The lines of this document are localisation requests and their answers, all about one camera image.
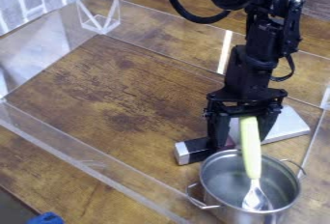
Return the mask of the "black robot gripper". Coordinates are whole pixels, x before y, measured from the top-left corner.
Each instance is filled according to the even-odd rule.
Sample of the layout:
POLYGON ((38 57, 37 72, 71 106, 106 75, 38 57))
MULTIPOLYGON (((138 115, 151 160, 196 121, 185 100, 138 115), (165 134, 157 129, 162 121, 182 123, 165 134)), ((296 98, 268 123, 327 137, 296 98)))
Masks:
POLYGON ((214 150, 226 147, 233 117, 257 116, 260 138, 274 127, 288 92, 269 87, 273 70, 246 55, 244 45, 232 50, 225 86, 208 94, 208 136, 214 150))

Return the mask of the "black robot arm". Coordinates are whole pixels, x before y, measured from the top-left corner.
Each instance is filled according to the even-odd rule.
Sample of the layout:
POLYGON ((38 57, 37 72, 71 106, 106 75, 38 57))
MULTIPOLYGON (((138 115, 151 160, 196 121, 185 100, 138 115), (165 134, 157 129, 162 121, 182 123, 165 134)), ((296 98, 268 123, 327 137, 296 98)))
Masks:
POLYGON ((212 0, 224 12, 210 17, 192 14, 178 0, 169 1, 177 12, 200 24, 220 21, 233 11, 246 12, 246 44, 232 50, 225 87, 206 95, 208 136, 184 143, 190 154, 212 154, 226 146, 234 117, 254 116, 262 136, 274 126, 288 92, 270 88, 269 83, 290 78, 273 76, 273 71, 278 60, 289 60, 298 51, 305 0, 212 0))

